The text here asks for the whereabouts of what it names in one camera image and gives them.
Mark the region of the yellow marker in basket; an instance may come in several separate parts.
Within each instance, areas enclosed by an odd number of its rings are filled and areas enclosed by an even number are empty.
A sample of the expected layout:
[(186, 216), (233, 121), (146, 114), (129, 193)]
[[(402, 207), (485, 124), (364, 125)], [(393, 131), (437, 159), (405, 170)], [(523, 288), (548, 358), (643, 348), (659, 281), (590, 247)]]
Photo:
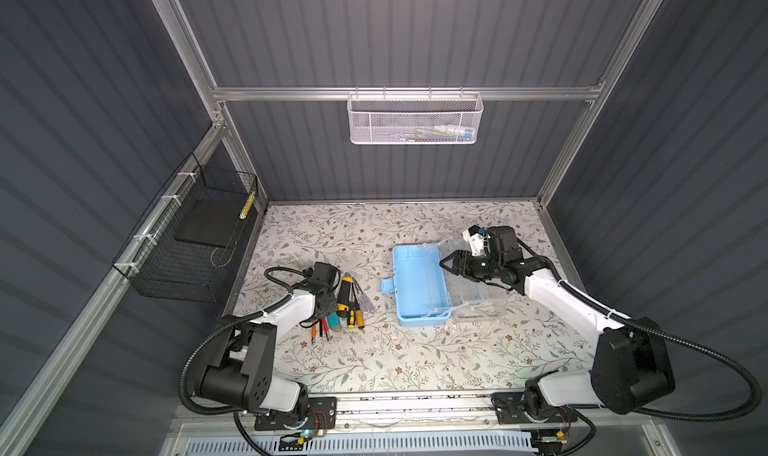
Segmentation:
[(239, 214), (239, 218), (241, 220), (246, 220), (246, 218), (248, 218), (248, 213), (250, 212), (251, 208), (253, 207), (253, 204), (254, 204), (255, 200), (256, 200), (256, 192), (252, 191), (248, 195), (248, 198), (246, 199), (246, 202), (244, 203), (244, 206), (242, 206), (242, 208), (241, 208), (241, 211), (240, 211), (240, 214)]

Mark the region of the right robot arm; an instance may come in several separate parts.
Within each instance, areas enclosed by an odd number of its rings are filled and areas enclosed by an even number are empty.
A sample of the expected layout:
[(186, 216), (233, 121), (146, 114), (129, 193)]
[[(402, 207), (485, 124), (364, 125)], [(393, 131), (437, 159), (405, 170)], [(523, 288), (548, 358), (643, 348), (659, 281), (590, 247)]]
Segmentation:
[(633, 412), (675, 390), (665, 341), (657, 325), (635, 321), (582, 292), (533, 251), (510, 226), (471, 226), (462, 234), (467, 248), (441, 259), (447, 272), (475, 283), (516, 291), (546, 307), (591, 345), (589, 369), (554, 370), (525, 385), (522, 406), (542, 421), (566, 406), (602, 406)]

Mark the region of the black foam pad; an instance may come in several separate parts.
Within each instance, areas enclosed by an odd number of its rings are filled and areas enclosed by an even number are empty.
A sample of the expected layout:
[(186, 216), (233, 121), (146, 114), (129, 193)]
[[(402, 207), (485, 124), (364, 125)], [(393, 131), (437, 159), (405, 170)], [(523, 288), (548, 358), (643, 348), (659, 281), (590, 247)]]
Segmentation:
[(174, 239), (184, 243), (224, 249), (236, 242), (245, 220), (233, 204), (198, 200), (174, 232)]

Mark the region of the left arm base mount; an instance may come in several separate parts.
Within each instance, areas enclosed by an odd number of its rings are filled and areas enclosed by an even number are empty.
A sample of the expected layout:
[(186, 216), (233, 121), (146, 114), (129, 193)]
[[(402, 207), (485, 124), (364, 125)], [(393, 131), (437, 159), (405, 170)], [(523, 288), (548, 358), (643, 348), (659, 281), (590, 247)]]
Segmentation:
[(256, 431), (329, 430), (336, 424), (338, 413), (336, 397), (300, 397), (297, 407), (289, 412), (270, 410), (257, 414), (253, 429)]

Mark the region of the items in white basket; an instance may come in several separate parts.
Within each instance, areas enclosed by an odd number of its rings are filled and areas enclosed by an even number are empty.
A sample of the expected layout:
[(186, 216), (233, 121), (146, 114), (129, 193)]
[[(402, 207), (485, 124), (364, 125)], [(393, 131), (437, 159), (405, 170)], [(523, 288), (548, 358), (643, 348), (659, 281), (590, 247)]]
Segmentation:
[(406, 142), (473, 143), (476, 140), (476, 129), (470, 126), (455, 124), (414, 127), (394, 133), (391, 137), (397, 141)]

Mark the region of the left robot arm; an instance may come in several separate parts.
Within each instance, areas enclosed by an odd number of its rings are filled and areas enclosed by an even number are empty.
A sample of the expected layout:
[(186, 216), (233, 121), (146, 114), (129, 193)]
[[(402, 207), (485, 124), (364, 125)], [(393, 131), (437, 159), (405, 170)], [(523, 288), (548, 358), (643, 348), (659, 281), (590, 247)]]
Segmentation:
[(202, 415), (247, 411), (301, 420), (309, 412), (305, 384), (274, 374), (277, 343), (296, 326), (311, 326), (337, 309), (340, 270), (316, 262), (306, 270), (275, 266), (264, 276), (285, 290), (277, 302), (231, 317), (207, 335), (184, 363), (178, 396)]

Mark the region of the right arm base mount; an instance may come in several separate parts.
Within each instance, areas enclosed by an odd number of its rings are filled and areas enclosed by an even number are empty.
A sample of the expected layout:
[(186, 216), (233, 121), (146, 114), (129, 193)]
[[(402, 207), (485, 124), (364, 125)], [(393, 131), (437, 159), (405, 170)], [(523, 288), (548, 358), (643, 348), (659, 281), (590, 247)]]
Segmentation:
[(570, 423), (578, 420), (571, 409), (553, 407), (527, 391), (495, 392), (490, 396), (492, 409), (500, 424)]

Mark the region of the aluminium front rail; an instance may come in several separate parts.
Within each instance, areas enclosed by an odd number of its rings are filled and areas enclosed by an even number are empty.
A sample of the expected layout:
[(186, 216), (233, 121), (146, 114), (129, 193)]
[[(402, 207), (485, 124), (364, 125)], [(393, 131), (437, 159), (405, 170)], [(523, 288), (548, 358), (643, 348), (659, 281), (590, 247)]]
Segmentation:
[[(491, 396), (501, 389), (445, 391), (315, 393), (309, 397), (335, 398), (337, 433), (426, 431), (429, 429), (474, 430), (499, 426)], [(580, 409), (596, 426), (643, 426), (651, 419), (638, 414), (616, 415), (607, 409)], [(195, 435), (235, 435), (230, 415), (201, 416), (179, 406), (169, 434), (186, 431)]]

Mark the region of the blue plastic tool box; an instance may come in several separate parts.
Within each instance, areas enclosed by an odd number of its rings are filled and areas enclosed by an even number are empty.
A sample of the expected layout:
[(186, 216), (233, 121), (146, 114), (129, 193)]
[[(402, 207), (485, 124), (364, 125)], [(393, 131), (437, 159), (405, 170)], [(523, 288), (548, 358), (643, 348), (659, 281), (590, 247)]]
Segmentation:
[(406, 328), (441, 326), (452, 313), (437, 244), (398, 245), (392, 250), (393, 276), (381, 291), (395, 296), (396, 313)]

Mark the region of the yellow black ratchet screwdriver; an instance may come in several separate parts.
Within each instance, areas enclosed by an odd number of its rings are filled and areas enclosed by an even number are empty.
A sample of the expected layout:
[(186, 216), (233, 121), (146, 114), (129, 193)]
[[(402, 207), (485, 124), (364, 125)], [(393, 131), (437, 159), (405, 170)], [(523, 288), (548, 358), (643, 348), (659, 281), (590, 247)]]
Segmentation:
[(352, 306), (352, 288), (352, 278), (350, 276), (343, 276), (338, 290), (336, 311), (339, 319), (343, 321), (347, 321), (350, 315), (354, 313)]

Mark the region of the small yellow black screwdriver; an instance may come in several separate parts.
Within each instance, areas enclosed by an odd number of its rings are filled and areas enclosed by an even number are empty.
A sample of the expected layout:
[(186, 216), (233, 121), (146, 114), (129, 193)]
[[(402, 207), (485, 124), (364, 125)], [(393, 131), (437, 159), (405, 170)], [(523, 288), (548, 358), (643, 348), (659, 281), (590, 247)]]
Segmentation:
[(363, 311), (357, 302), (350, 304), (347, 315), (347, 327), (349, 329), (363, 329), (365, 327)]

